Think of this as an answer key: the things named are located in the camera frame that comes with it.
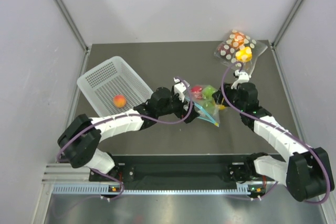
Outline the orange peach fake fruit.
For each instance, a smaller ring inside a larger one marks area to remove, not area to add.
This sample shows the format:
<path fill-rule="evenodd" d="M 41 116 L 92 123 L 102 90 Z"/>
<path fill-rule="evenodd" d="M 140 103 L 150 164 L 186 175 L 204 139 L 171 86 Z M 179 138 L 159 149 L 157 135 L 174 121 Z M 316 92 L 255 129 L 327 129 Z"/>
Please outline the orange peach fake fruit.
<path fill-rule="evenodd" d="M 118 94 L 113 97 L 113 105 L 116 108 L 123 108 L 127 104 L 127 100 L 124 95 Z"/>

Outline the clear blue zip top bag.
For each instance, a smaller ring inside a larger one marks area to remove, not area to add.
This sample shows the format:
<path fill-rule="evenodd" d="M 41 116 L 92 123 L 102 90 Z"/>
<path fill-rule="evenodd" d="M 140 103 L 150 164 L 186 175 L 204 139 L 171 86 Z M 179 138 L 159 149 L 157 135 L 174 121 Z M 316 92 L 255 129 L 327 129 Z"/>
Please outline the clear blue zip top bag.
<path fill-rule="evenodd" d="M 217 92 L 212 85 L 195 85 L 191 87 L 191 98 L 199 119 L 205 120 L 219 127 L 219 109 L 213 94 Z"/>

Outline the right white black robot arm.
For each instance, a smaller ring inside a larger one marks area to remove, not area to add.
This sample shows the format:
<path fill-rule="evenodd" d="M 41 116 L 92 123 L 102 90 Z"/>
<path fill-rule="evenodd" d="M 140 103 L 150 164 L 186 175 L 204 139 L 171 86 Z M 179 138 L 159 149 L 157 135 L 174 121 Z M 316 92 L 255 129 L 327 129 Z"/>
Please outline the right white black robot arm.
<path fill-rule="evenodd" d="M 267 141 L 283 158 L 282 161 L 265 153 L 249 156 L 245 174 L 252 180 L 265 175 L 284 185 L 299 202 L 311 202 L 323 196 L 324 203 L 334 190 L 329 156 L 321 147 L 312 148 L 282 127 L 272 114 L 259 105 L 258 91 L 253 83 L 237 86 L 222 84 L 212 97 L 217 105 L 230 106 L 242 122 Z"/>

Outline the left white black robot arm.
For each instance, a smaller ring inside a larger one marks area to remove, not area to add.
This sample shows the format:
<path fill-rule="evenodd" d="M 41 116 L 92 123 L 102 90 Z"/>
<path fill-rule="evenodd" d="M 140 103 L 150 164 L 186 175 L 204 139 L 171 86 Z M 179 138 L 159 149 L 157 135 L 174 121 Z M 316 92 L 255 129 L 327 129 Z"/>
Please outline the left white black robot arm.
<path fill-rule="evenodd" d="M 119 168 L 111 154 L 98 149 L 99 143 L 122 133 L 145 130 L 165 115 L 174 114 L 179 122 L 192 122 L 199 114 L 184 92 L 185 86 L 180 82 L 172 89 L 157 88 L 145 102 L 120 114 L 102 118 L 81 114 L 59 137 L 60 152 L 72 168 L 88 167 L 107 180 L 114 180 Z"/>

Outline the green fake pear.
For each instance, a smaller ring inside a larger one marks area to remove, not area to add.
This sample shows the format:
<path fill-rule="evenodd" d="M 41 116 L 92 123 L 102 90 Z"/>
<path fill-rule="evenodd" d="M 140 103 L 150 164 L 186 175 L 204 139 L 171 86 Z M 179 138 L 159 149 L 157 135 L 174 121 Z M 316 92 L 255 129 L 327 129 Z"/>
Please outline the green fake pear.
<path fill-rule="evenodd" d="M 202 89 L 202 96 L 204 99 L 211 99 L 212 95 L 217 92 L 217 89 L 212 85 L 207 85 Z"/>

